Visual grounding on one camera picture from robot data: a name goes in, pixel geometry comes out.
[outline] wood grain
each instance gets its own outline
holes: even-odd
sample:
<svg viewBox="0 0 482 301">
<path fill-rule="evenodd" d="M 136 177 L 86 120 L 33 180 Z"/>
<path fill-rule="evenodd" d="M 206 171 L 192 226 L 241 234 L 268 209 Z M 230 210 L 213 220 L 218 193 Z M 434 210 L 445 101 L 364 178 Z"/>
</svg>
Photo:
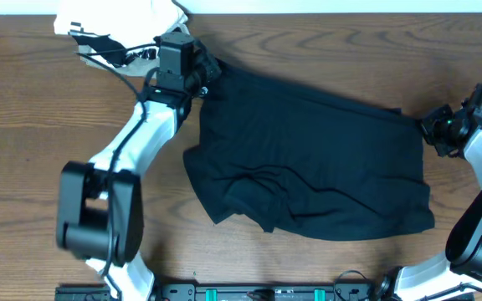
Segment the wood grain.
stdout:
<svg viewBox="0 0 482 301">
<path fill-rule="evenodd" d="M 54 243 L 59 173 L 87 161 L 131 114 L 131 92 L 81 63 L 53 16 L 0 17 L 0 300 L 50 300 L 58 283 L 95 274 Z M 482 15 L 347 14 L 196 16 L 192 33 L 219 58 L 419 116 L 458 107 L 482 82 Z M 140 84 L 140 79 L 133 79 Z M 425 149 L 436 227 L 365 242 L 325 242 L 246 217 L 213 225 L 195 197 L 182 152 L 198 143 L 198 111 L 160 151 L 143 180 L 149 267 L 168 277 L 216 282 L 331 281 L 346 269 L 376 278 L 444 250 L 479 188 L 469 165 Z"/>
</svg>

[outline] black t-shirt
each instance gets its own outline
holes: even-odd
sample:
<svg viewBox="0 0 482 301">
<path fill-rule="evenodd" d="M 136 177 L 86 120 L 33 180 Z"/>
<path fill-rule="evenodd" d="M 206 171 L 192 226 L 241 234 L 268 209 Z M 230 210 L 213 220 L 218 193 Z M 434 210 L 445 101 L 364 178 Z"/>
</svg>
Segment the black t-shirt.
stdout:
<svg viewBox="0 0 482 301">
<path fill-rule="evenodd" d="M 327 240 L 434 226 L 415 120 L 220 62 L 183 159 L 213 222 L 245 214 Z"/>
</svg>

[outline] wooden tabletop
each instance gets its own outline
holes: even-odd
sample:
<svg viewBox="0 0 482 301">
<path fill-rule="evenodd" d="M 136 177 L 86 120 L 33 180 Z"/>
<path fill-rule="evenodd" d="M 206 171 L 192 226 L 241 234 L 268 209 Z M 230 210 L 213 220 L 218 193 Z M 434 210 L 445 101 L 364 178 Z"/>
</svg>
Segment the wooden tabletop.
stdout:
<svg viewBox="0 0 482 301">
<path fill-rule="evenodd" d="M 0 300 L 50 300 L 59 283 L 95 272 L 57 249 L 59 173 L 87 161 L 131 115 L 134 97 L 115 77 L 79 61 L 54 16 L 0 17 Z M 482 15 L 199 15 L 189 23 L 219 58 L 420 116 L 455 109 L 482 82 Z M 141 84 L 141 79 L 133 79 Z M 330 282 L 357 269 L 378 278 L 444 250 L 479 191 L 469 164 L 425 148 L 436 227 L 365 242 L 263 233 L 247 217 L 213 225 L 195 197 L 182 153 L 198 143 L 200 100 L 143 179 L 141 250 L 154 273 L 200 283 Z"/>
</svg>

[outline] wooden table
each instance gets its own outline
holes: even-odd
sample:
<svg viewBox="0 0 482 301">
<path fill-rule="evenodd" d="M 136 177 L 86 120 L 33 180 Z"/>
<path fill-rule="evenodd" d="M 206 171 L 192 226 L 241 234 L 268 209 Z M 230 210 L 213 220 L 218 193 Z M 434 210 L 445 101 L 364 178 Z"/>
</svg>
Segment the wooden table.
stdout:
<svg viewBox="0 0 482 301">
<path fill-rule="evenodd" d="M 58 283 L 95 273 L 54 242 L 59 173 L 87 161 L 129 118 L 134 97 L 86 66 L 53 16 L 0 17 L 0 300 L 49 300 Z M 347 14 L 195 16 L 195 36 L 219 58 L 381 107 L 420 116 L 454 108 L 482 82 L 482 15 Z M 134 79 L 141 84 L 141 79 Z M 198 111 L 143 180 L 141 245 L 157 274 L 211 282 L 322 282 L 347 269 L 370 278 L 444 250 L 479 187 L 469 164 L 425 148 L 436 227 L 366 242 L 325 242 L 247 217 L 213 225 L 195 197 L 182 152 L 198 143 Z"/>
</svg>

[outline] black cloth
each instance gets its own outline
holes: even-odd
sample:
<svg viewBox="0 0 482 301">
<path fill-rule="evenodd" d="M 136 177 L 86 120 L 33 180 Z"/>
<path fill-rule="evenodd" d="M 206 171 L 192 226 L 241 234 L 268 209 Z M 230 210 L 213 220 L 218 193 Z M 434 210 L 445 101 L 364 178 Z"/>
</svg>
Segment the black cloth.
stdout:
<svg viewBox="0 0 482 301">
<path fill-rule="evenodd" d="M 213 222 L 245 214 L 326 240 L 434 226 L 415 120 L 220 62 L 184 163 Z"/>
</svg>

